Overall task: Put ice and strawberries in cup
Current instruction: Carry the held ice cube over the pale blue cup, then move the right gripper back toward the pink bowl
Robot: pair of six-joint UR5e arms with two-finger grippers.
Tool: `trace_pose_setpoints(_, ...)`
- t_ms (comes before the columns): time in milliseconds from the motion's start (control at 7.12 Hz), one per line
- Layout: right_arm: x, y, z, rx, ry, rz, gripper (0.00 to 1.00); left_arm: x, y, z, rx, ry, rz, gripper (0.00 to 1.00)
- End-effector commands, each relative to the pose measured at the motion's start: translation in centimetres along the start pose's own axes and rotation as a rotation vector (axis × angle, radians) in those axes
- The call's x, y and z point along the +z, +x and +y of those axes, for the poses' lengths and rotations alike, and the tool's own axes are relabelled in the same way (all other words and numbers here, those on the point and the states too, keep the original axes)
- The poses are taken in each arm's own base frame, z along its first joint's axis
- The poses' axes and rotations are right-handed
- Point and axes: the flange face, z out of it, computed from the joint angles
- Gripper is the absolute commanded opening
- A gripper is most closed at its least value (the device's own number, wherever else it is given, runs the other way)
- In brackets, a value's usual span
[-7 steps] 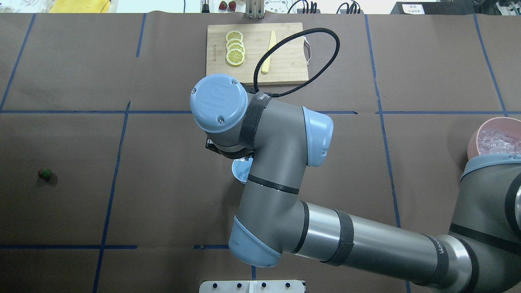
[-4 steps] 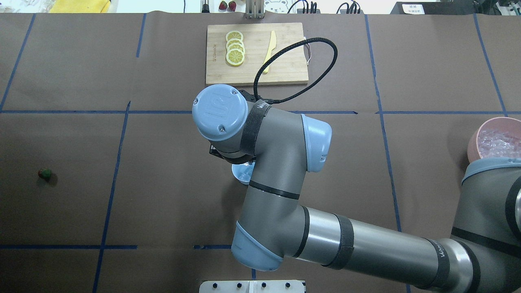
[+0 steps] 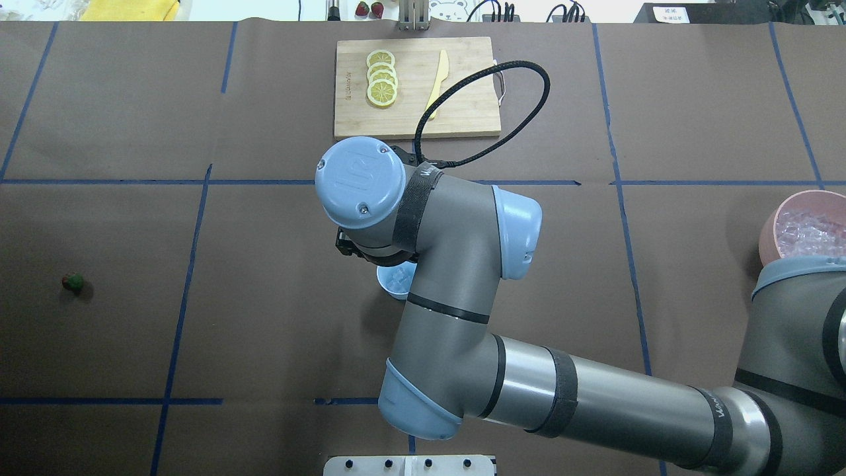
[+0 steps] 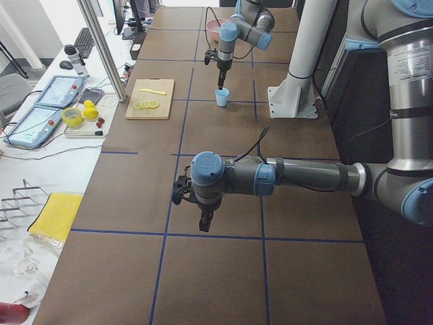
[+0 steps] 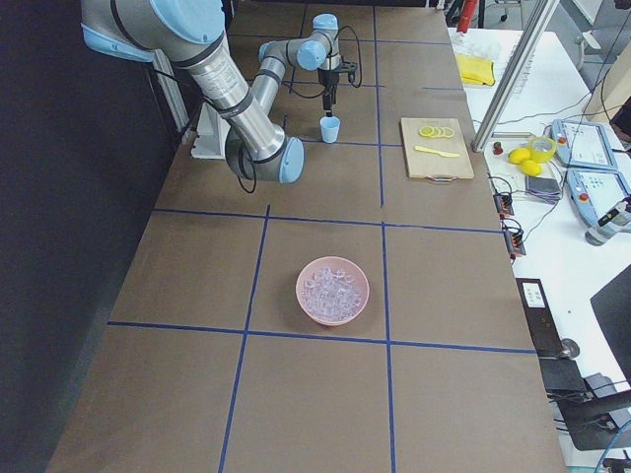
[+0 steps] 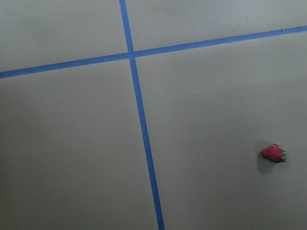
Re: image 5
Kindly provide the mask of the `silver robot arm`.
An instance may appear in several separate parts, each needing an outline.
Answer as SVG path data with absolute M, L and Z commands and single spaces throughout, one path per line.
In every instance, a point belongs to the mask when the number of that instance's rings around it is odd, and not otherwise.
M 191 76 L 230 126 L 225 157 L 237 177 L 280 183 L 300 177 L 304 145 L 273 123 L 269 111 L 287 68 L 334 71 L 340 66 L 334 15 L 316 16 L 307 37 L 265 43 L 259 71 L 248 83 L 230 54 L 219 1 L 84 1 L 81 12 L 84 41 L 92 50 L 146 63 L 161 50 Z

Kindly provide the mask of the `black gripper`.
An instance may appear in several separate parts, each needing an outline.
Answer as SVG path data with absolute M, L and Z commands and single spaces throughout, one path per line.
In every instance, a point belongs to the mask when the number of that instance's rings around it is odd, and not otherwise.
M 339 72 L 337 70 L 318 69 L 318 81 L 323 86 L 322 108 L 324 111 L 333 111 L 335 105 Z

